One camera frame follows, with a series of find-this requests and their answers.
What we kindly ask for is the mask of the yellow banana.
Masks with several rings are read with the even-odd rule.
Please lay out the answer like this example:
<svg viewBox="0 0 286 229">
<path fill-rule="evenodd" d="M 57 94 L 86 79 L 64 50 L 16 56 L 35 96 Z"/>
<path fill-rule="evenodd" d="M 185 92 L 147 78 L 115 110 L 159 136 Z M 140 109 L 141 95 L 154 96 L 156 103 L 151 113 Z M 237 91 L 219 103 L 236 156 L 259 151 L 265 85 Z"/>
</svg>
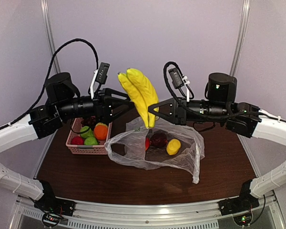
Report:
<svg viewBox="0 0 286 229">
<path fill-rule="evenodd" d="M 158 95 L 150 80 L 139 70 L 129 68 L 125 73 L 118 73 L 118 80 L 142 118 L 147 129 L 153 128 L 156 115 L 148 112 L 148 107 L 159 103 Z"/>
</svg>

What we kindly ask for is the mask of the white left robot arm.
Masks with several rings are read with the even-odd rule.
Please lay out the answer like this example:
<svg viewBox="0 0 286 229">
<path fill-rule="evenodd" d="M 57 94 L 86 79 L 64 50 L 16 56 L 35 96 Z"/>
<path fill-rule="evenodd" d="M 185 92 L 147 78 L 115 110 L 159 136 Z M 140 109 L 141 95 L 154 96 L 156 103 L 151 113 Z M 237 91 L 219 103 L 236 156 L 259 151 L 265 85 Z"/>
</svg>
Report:
<svg viewBox="0 0 286 229">
<path fill-rule="evenodd" d="M 45 81 L 47 102 L 29 111 L 20 120 L 0 127 L 0 154 L 18 145 L 54 134 L 71 119 L 95 117 L 105 124 L 134 107 L 129 96 L 105 88 L 88 96 L 81 96 L 69 73 L 56 74 Z M 40 202 L 49 212 L 59 208 L 51 185 L 33 180 L 0 163 L 0 187 Z"/>
</svg>

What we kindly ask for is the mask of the clear plastic bag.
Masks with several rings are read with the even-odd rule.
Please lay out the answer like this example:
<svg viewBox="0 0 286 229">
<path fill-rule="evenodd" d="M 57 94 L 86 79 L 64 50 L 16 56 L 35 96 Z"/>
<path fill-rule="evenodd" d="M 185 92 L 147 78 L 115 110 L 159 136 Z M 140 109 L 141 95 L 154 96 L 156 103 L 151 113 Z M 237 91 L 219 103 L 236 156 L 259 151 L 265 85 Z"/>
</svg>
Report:
<svg viewBox="0 0 286 229">
<path fill-rule="evenodd" d="M 175 155 L 169 155 L 167 146 L 145 149 L 145 139 L 154 134 L 165 134 L 166 139 L 177 139 L 181 147 Z M 143 120 L 138 117 L 126 124 L 126 131 L 120 133 L 104 144 L 111 161 L 145 170 L 161 167 L 183 169 L 191 174 L 192 182 L 199 183 L 200 160 L 204 158 L 204 138 L 194 128 L 173 125 L 163 119 L 155 122 L 152 129 L 145 128 Z"/>
</svg>

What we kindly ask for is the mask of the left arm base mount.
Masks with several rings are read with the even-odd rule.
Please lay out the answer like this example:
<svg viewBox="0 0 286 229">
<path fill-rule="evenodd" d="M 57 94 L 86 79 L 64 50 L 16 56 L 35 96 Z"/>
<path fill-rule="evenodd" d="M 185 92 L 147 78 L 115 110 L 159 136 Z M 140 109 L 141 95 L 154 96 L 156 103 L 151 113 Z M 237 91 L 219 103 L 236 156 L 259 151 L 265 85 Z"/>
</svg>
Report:
<svg viewBox="0 0 286 229">
<path fill-rule="evenodd" d="M 67 222 L 66 217 L 72 217 L 75 210 L 75 202 L 62 198 L 54 200 L 33 200 L 34 207 L 41 210 L 43 215 L 41 222 L 47 228 L 54 228 L 60 223 Z"/>
</svg>

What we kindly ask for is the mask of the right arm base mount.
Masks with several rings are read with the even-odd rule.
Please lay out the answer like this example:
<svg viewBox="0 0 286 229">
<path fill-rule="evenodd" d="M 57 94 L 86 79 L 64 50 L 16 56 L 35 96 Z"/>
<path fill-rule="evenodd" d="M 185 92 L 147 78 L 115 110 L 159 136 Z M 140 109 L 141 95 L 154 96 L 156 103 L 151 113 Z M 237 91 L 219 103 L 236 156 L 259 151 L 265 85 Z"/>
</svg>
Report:
<svg viewBox="0 0 286 229">
<path fill-rule="evenodd" d="M 222 216 L 232 215 L 233 221 L 240 227 L 250 226 L 253 222 L 253 208 L 259 207 L 254 197 L 227 198 L 217 202 Z"/>
</svg>

